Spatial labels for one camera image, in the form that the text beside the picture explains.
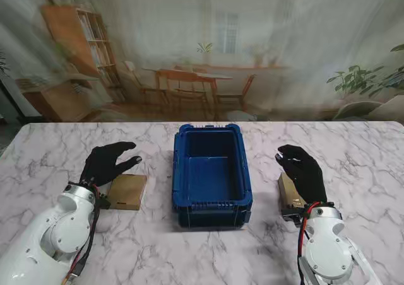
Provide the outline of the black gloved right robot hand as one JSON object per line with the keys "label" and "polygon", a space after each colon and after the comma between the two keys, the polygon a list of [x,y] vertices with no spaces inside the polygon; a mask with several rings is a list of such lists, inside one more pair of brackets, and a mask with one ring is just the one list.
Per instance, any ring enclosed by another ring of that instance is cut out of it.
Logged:
{"label": "black gloved right robot hand", "polygon": [[307,204],[328,201],[322,169],[303,148],[289,144],[280,146],[275,159]]}

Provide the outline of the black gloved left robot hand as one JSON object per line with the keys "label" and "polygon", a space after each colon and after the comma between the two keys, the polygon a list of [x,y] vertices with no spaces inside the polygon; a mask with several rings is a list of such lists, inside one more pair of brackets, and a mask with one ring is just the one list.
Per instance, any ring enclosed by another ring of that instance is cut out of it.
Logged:
{"label": "black gloved left robot hand", "polygon": [[97,187],[108,184],[116,177],[123,174],[133,166],[141,163],[140,156],[117,164],[116,161],[124,152],[134,149],[134,142],[116,142],[105,146],[97,146],[85,161],[85,166],[80,176],[79,184],[84,186],[96,185]]}

